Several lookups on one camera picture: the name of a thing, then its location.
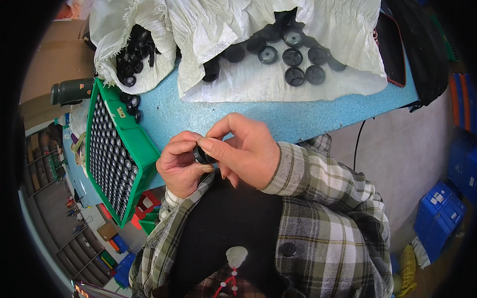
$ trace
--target hand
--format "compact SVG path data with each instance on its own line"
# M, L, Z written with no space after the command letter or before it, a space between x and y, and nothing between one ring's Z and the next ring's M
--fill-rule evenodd
M222 141L228 133L234 137ZM241 178L257 189L264 189L280 160L280 148L266 124L239 113L228 114L217 122L206 138L199 138L198 144L218 160L222 178L227 177L234 187Z
M211 173L211 164L196 162L192 150L202 136L184 131L172 137L156 162L156 168L167 188L179 198L187 198L197 190L199 178Z

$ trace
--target fingernail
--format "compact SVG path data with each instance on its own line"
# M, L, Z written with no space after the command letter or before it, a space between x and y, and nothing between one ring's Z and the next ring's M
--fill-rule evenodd
M212 173L213 170L214 170L214 166L211 164L206 164L202 167L202 171L206 173Z
M198 139L197 143L202 149L209 152L212 150L212 145L214 144L212 140L209 140L207 138L200 138Z

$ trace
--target blue storage bin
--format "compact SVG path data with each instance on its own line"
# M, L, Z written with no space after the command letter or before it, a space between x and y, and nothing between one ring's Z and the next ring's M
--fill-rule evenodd
M114 271L116 274L114 275L114 279L116 280L117 284L120 284L124 288L129 286L129 269L133 264L136 255L133 253L129 253L115 268Z
M129 246L127 246L126 242L124 242L124 240L121 238L121 236L119 236L119 234L114 235L113 238L111 238L111 239L118 246L119 253L122 254L123 252L125 252L129 249Z
M447 177L473 205L477 205L477 138L456 129L451 143Z
M431 263L439 258L447 239L465 212L464 204L441 181L421 199L414 231L419 236Z

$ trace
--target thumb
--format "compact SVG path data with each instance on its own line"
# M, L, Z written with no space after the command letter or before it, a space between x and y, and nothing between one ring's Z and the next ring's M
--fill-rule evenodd
M205 153L234 170L244 160L249 158L248 151L236 149L226 142L214 138L200 138L197 143Z
M211 164L193 163L184 168L184 176L186 179L196 180L205 173L212 173L214 166Z

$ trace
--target concrete floor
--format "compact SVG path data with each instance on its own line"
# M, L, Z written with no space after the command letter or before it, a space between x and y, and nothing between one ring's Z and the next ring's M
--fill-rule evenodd
M332 155L353 166L361 123L330 132ZM451 141L452 103L447 89L429 106L413 113L393 110L364 124L356 154L356 171L373 182L386 205L391 252L401 252L415 237L419 200L445 179Z

